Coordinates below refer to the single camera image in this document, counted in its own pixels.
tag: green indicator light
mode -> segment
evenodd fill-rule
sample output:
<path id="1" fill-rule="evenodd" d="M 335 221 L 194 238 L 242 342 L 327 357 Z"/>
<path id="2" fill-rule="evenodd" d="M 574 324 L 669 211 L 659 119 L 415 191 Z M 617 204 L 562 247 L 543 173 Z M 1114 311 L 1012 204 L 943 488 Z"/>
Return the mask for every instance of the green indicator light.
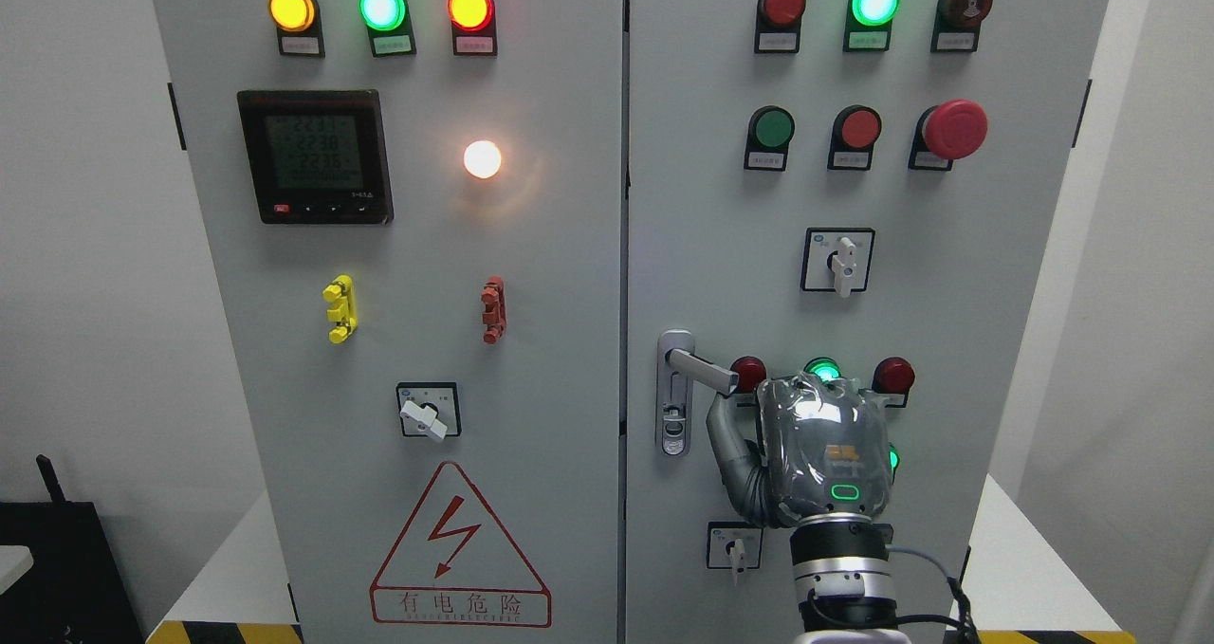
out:
<path id="1" fill-rule="evenodd" d="M 855 485 L 840 482 L 830 486 L 830 496 L 840 502 L 855 502 L 860 499 L 860 488 Z"/>
<path id="2" fill-rule="evenodd" d="M 810 362 L 805 365 L 805 373 L 816 374 L 823 382 L 834 380 L 843 375 L 843 372 L 839 371 L 839 363 L 830 357 L 817 357 L 815 360 L 810 360 Z"/>
<path id="3" fill-rule="evenodd" d="M 404 0 L 358 0 L 367 27 L 381 33 L 395 30 L 404 22 Z"/>
<path id="4" fill-rule="evenodd" d="M 767 148 L 779 148 L 793 139 L 793 117 L 784 111 L 767 111 L 755 122 L 755 139 Z"/>
<path id="5" fill-rule="evenodd" d="M 897 11 L 898 0 L 851 0 L 851 15 L 870 28 L 889 23 Z"/>

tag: white light bulb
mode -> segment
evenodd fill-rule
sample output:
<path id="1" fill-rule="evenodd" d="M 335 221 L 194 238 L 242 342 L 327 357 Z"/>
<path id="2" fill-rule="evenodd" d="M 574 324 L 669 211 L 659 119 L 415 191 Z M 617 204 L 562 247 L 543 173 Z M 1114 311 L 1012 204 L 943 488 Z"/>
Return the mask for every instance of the white light bulb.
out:
<path id="1" fill-rule="evenodd" d="M 487 180 L 501 169 L 501 151 L 487 139 L 473 141 L 464 149 L 464 169 L 476 179 Z"/>

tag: lcd display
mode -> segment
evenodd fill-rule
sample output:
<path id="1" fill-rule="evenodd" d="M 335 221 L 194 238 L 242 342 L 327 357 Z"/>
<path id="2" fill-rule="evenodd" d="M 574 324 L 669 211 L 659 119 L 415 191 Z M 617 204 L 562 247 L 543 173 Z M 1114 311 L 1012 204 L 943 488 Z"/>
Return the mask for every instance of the lcd display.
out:
<path id="1" fill-rule="evenodd" d="M 266 136 L 282 190 L 361 190 L 352 115 L 267 115 Z"/>

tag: cable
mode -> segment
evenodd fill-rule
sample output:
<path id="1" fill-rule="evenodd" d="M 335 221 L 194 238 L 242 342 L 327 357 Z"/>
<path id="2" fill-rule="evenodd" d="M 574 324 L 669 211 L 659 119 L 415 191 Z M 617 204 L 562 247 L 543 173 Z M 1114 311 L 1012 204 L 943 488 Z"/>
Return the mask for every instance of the cable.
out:
<path id="1" fill-rule="evenodd" d="M 932 564 L 935 564 L 935 566 L 937 569 L 940 569 L 940 572 L 944 574 L 944 580 L 952 580 L 953 578 L 953 576 L 948 572 L 948 569 L 944 567 L 944 564 L 940 563 L 940 560 L 936 559 L 936 557 L 932 557 L 931 554 L 929 554 L 926 552 L 920 552 L 919 549 L 912 549 L 909 547 L 898 547 L 896 544 L 889 544 L 885 548 L 890 553 L 910 554 L 912 557 L 919 557 L 920 559 L 926 559 L 926 560 L 931 561 Z"/>
<path id="2" fill-rule="evenodd" d="M 963 625 L 961 622 L 953 620 L 948 616 L 941 616 L 936 614 L 915 614 L 912 616 L 898 616 L 892 620 L 872 621 L 872 622 L 849 622 L 844 620 L 838 620 L 822 612 L 822 609 L 818 608 L 817 595 L 812 589 L 810 589 L 810 608 L 813 609 L 813 614 L 816 616 L 823 618 L 823 621 L 826 621 L 827 623 L 833 625 L 835 627 L 841 627 L 844 629 L 883 629 L 883 628 L 890 629 L 890 628 L 896 628 L 900 625 L 910 625 L 914 622 L 938 622 L 941 625 L 955 627 L 957 629 L 963 632 L 965 628 L 965 625 Z"/>
<path id="3" fill-rule="evenodd" d="M 963 639 L 972 640 L 975 643 L 978 642 L 978 628 L 976 625 L 974 625 L 974 615 L 971 612 L 972 606 L 970 605 L 970 598 L 966 597 L 965 592 L 961 589 L 961 582 L 954 578 L 953 575 L 948 572 L 948 569 L 944 567 L 944 563 L 941 563 L 938 559 L 936 559 L 936 557 L 932 557 L 926 552 L 920 552 L 919 549 L 912 549 L 910 547 L 898 547 L 895 544 L 889 544 L 885 548 L 890 553 L 910 554 L 912 557 L 919 557 L 920 559 L 931 561 L 931 564 L 935 565 L 941 574 L 943 574 L 944 582 L 948 583 L 948 591 L 953 593 L 953 600 L 957 601 L 958 620 L 963 625 L 960 627 L 958 626 L 954 627 L 957 627 L 958 632 L 961 633 Z"/>

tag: lightning bolt symbol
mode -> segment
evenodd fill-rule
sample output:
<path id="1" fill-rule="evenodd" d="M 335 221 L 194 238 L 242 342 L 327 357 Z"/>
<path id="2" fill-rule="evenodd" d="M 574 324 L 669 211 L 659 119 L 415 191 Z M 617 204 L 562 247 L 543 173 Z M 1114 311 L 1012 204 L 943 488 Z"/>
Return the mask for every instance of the lightning bolt symbol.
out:
<path id="1" fill-rule="evenodd" d="M 438 564 L 438 567 L 435 569 L 436 580 L 444 572 L 452 570 L 450 564 L 453 560 L 455 560 L 455 554 L 459 554 L 460 549 L 464 549 L 464 546 L 467 544 L 467 541 L 472 540 L 472 536 L 476 535 L 476 531 L 481 530 L 481 524 L 470 525 L 467 527 L 459 527 L 455 530 L 443 530 L 443 526 L 447 525 L 447 521 L 452 520 L 452 516 L 455 515 L 455 512 L 458 512 L 460 505 L 463 504 L 464 504 L 463 497 L 458 495 L 453 497 L 450 504 L 447 504 L 447 510 L 443 512 L 442 518 L 438 519 L 437 524 L 435 524 L 435 529 L 430 531 L 430 537 L 426 538 L 426 541 L 433 541 L 433 540 L 442 540 L 443 537 L 450 537 L 453 535 L 459 535 L 460 532 L 465 533 L 464 540 L 461 540 L 459 546 L 455 547 L 455 550 L 452 552 L 452 555 L 448 557 L 446 561 Z"/>

